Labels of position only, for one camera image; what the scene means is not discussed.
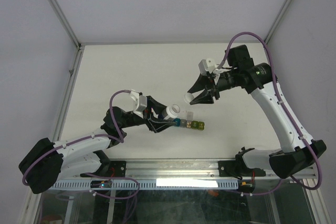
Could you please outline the white blue pill bottle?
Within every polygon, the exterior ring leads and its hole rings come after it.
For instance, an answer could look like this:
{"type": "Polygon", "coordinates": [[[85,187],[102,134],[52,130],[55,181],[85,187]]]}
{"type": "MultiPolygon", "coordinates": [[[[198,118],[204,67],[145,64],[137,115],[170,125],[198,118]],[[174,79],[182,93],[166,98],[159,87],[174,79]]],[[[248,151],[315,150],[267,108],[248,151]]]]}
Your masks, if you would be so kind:
{"type": "Polygon", "coordinates": [[[161,116],[164,120],[173,121],[178,117],[181,109],[177,104],[167,106],[162,112],[161,116]]]}

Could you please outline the multicolour weekly pill organizer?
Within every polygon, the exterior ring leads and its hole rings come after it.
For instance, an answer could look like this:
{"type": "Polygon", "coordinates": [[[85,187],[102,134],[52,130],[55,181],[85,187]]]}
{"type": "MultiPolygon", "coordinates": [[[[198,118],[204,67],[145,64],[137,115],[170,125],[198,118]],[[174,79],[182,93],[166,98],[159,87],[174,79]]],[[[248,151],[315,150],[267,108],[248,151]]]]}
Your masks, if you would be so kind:
{"type": "Polygon", "coordinates": [[[205,130],[205,122],[194,119],[194,113],[191,111],[182,111],[182,113],[173,120],[175,127],[181,127],[190,130],[205,130]]]}

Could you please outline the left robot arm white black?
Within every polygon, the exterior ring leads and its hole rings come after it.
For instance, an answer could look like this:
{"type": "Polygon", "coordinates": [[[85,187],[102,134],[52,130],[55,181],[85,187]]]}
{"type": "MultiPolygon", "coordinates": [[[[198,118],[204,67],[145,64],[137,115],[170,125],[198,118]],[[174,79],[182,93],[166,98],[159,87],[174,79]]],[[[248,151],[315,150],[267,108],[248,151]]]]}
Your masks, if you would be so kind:
{"type": "Polygon", "coordinates": [[[103,124],[91,133],[72,140],[53,142],[39,140],[20,162],[22,182],[34,194],[50,189],[56,182],[73,176],[106,177],[110,160],[104,150],[124,142],[124,129],[145,125],[149,131],[160,133],[175,126],[181,109],[178,105],[163,105],[151,96],[130,91],[133,110],[125,111],[110,105],[103,124]]]}

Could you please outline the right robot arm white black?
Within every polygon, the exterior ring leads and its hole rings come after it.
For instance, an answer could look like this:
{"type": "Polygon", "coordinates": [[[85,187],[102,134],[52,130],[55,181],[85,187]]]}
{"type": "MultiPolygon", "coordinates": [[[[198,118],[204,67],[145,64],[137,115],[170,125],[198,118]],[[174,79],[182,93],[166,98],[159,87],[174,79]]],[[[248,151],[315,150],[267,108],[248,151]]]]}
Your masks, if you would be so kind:
{"type": "Polygon", "coordinates": [[[220,92],[241,87],[258,103],[280,143],[278,150],[242,148],[228,172],[242,178],[253,169],[272,170],[285,179],[313,165],[327,149],[324,141],[314,140],[286,105],[280,84],[273,78],[267,63],[254,64],[245,45],[228,52],[228,70],[219,68],[214,59],[199,63],[200,74],[184,96],[190,104],[213,104],[220,92]]]}

